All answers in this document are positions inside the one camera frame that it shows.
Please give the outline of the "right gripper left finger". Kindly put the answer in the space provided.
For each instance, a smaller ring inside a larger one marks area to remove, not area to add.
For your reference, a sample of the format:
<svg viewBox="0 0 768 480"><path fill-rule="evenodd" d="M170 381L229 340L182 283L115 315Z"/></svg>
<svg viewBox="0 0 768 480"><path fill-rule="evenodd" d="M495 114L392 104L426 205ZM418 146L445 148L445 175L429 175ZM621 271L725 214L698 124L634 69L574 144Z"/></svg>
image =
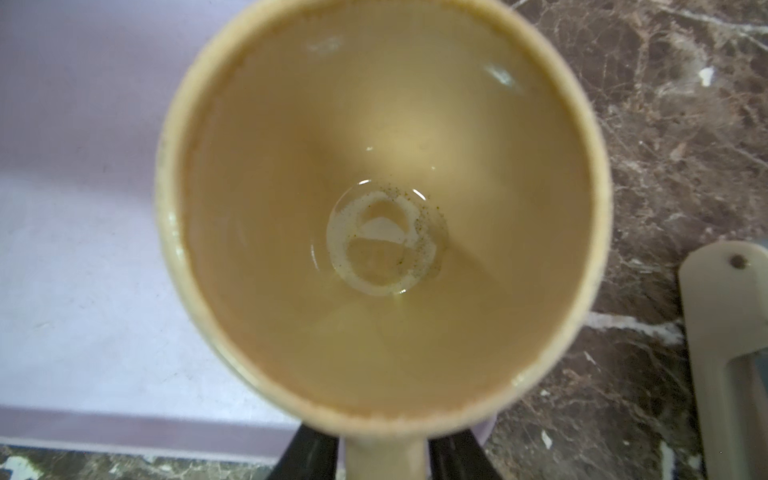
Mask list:
<svg viewBox="0 0 768 480"><path fill-rule="evenodd" d="M335 480L339 438L302 424L267 480Z"/></svg>

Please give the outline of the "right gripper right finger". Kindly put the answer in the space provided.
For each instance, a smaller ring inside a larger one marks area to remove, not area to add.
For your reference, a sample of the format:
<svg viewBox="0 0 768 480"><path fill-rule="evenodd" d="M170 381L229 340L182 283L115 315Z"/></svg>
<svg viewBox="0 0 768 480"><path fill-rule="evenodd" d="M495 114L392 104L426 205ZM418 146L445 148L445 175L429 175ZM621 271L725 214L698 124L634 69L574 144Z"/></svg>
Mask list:
<svg viewBox="0 0 768 480"><path fill-rule="evenodd" d="M428 441L433 480L501 480L473 432L465 429Z"/></svg>

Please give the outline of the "tan ceramic mug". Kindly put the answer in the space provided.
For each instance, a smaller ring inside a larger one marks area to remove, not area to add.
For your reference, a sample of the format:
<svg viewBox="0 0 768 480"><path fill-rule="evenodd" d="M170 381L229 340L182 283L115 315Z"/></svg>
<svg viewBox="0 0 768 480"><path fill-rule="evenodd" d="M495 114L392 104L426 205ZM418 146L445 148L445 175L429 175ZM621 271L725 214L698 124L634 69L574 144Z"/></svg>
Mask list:
<svg viewBox="0 0 768 480"><path fill-rule="evenodd" d="M554 46L499 1L258 1L157 150L174 287L350 479L431 476L570 348L609 256L610 162Z"/></svg>

